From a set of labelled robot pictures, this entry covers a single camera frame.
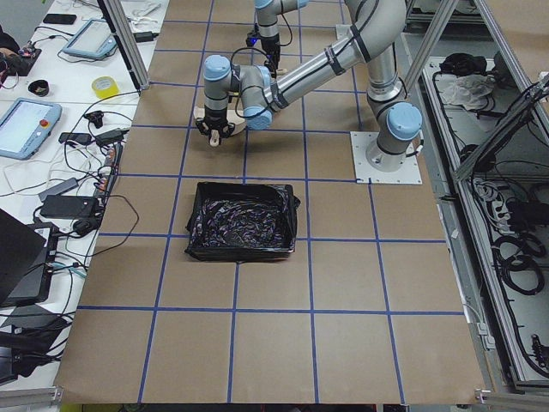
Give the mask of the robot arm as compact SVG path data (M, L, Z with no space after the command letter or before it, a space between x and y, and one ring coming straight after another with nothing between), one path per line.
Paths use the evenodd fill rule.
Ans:
M210 145L218 146L235 131L228 119L231 94L242 106L239 119L251 130L265 130L273 115L356 64L366 64L370 85L367 101L374 113L379 134L376 145L387 155L403 155L419 134L419 109L402 95L394 42L406 24L407 5L403 1L348 1L351 25L341 39L326 46L315 57L273 78L267 67L235 64L221 55L211 55L203 63L204 105L196 127Z
M281 53L280 30L278 27L278 17L286 12L302 9L308 4L308 0L256 0L256 23L254 28L248 32L246 45L252 47L257 41L261 42L262 50L267 55L266 65L274 70L278 70Z

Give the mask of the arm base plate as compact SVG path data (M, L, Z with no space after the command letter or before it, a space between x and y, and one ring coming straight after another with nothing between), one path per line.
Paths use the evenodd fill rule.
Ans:
M374 185L421 185L419 164L410 143L405 154L386 154L377 145L377 132L351 131L355 181Z

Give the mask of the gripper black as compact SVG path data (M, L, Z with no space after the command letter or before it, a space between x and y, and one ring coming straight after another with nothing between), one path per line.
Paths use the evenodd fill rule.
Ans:
M268 56L268 61L278 63L280 61L280 36L265 37L262 36L257 29L253 29L247 33L245 44L248 47L261 43L262 50Z
M196 109L195 125L208 140L213 130L220 134L221 140L227 139L235 131L235 123L227 119L227 109Z

